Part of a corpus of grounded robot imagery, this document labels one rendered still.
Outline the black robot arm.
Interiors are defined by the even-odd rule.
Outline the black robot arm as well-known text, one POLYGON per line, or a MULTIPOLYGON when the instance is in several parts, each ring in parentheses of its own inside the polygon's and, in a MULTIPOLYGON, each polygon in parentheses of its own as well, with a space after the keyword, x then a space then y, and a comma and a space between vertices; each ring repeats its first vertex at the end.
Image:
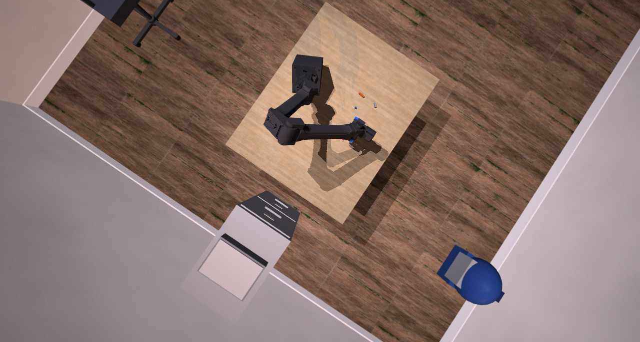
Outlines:
POLYGON ((305 124, 301 118, 290 117, 298 108, 310 105, 313 101, 314 94, 318 91, 318 85, 314 83, 316 78, 316 73, 303 67, 296 84, 297 94, 287 99, 279 107, 269 108, 263 125, 274 135, 275 139, 278 139, 278 143, 285 146, 295 145, 301 140, 356 140, 358 136, 371 142, 377 132, 359 119, 350 124, 305 124))

